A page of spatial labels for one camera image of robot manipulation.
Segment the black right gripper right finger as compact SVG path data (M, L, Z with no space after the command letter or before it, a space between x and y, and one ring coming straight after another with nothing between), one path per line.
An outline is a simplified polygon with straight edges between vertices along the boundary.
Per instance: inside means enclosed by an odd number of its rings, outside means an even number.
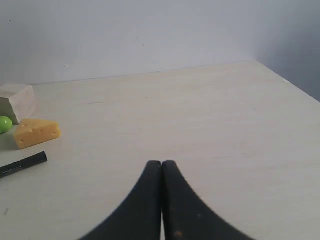
M162 214L167 240L250 240L213 212L173 160L162 163Z

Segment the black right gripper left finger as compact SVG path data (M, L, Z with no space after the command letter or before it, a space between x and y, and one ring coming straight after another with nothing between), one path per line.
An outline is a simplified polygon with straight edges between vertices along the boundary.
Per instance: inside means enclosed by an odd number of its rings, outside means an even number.
M159 240L162 164L151 160L126 199L83 240Z

